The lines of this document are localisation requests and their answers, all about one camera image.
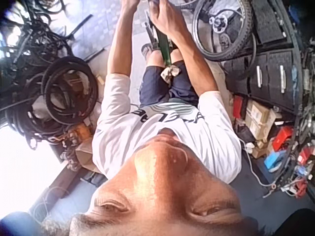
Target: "black drawer cabinet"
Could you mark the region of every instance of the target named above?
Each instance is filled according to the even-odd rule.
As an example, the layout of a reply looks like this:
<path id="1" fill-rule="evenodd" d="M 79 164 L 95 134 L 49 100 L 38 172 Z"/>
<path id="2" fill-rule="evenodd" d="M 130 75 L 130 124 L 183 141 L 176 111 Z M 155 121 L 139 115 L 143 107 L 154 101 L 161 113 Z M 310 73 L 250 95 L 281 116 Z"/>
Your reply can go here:
<path id="1" fill-rule="evenodd" d="M 224 65 L 229 70 L 226 77 L 227 89 L 295 113 L 294 96 L 298 91 L 293 92 L 292 50 L 273 50 L 258 54 L 251 74 L 247 78 L 237 80 L 234 76 L 244 72 L 245 59 L 250 61 L 251 58 L 233 59 Z"/>
<path id="2" fill-rule="evenodd" d="M 270 103 L 294 110 L 292 52 L 271 52 L 267 60 Z"/>
<path id="3" fill-rule="evenodd" d="M 250 88 L 252 97 L 270 101 L 269 76 L 266 55 L 257 57 L 257 66 L 250 78 Z"/>
<path id="4" fill-rule="evenodd" d="M 249 95 L 247 78 L 241 80 L 236 78 L 237 75 L 241 75 L 245 72 L 245 58 L 246 57 L 241 57 L 229 60 L 225 63 L 224 68 L 228 72 L 225 82 L 229 91 Z"/>

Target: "orange object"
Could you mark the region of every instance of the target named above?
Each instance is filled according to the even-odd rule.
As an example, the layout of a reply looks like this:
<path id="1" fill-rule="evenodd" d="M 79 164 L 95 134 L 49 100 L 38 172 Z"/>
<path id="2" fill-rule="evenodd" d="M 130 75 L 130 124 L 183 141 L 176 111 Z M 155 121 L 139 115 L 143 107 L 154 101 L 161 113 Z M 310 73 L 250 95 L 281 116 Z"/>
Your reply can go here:
<path id="1" fill-rule="evenodd" d="M 272 143 L 274 151 L 279 151 L 281 146 L 285 141 L 290 138 L 293 134 L 293 128 L 291 126 L 284 126 L 281 128 L 280 132 L 276 136 L 275 140 Z"/>

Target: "drawer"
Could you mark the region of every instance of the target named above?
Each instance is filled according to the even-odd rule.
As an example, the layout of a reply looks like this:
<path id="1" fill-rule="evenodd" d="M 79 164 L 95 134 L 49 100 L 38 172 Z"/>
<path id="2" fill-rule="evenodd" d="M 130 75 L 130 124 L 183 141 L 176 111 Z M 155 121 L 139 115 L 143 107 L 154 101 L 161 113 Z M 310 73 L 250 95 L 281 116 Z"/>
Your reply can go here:
<path id="1" fill-rule="evenodd" d="M 250 78 L 251 97 L 270 101 L 267 56 L 257 57 L 257 66 Z"/>
<path id="2" fill-rule="evenodd" d="M 291 51 L 270 53 L 267 61 L 270 103 L 294 110 Z"/>
<path id="3" fill-rule="evenodd" d="M 225 63 L 224 68 L 228 72 L 225 83 L 226 88 L 234 93 L 249 95 L 248 79 L 237 79 L 237 75 L 241 75 L 245 72 L 245 58 L 241 57 L 233 60 L 229 60 Z"/>

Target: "knee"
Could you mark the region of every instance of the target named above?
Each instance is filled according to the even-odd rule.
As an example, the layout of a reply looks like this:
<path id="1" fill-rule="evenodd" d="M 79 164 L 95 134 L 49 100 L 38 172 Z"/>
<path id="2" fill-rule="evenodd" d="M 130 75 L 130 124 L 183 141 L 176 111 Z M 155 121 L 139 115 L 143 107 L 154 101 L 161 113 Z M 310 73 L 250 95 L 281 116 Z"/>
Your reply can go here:
<path id="1" fill-rule="evenodd" d="M 172 63 L 183 60 L 182 53 L 179 51 L 179 49 L 175 49 L 172 51 L 171 59 L 172 59 Z"/>
<path id="2" fill-rule="evenodd" d="M 153 51 L 148 58 L 147 65 L 165 67 L 162 52 L 160 50 Z"/>

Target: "white cloth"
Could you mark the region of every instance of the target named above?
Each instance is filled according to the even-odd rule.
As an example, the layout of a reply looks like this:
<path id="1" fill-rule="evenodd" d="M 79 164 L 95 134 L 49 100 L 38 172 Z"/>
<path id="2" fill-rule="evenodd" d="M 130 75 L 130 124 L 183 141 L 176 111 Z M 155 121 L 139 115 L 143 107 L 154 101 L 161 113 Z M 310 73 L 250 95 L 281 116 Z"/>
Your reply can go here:
<path id="1" fill-rule="evenodd" d="M 111 179 L 135 149 L 172 129 L 206 168 L 226 183 L 241 170 L 241 145 L 235 135 L 219 92 L 206 92 L 198 109 L 183 103 L 163 103 L 130 112 L 130 78 L 108 75 L 102 113 L 93 139 L 93 161 Z"/>

